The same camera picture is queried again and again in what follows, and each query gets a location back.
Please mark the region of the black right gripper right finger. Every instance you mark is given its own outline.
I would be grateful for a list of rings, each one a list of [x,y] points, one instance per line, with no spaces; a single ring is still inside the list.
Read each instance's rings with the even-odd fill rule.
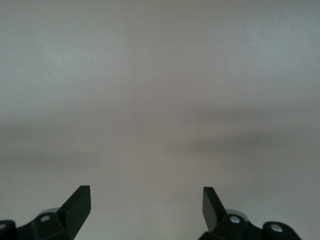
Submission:
[[[208,231],[198,240],[302,240],[282,222],[268,221],[259,228],[242,212],[226,210],[213,187],[203,188],[202,214]]]

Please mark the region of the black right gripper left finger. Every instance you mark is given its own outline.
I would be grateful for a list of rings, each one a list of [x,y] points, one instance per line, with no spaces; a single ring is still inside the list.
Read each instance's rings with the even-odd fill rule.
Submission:
[[[0,240],[74,240],[91,212],[91,188],[81,185],[60,208],[47,209],[20,227],[0,220]]]

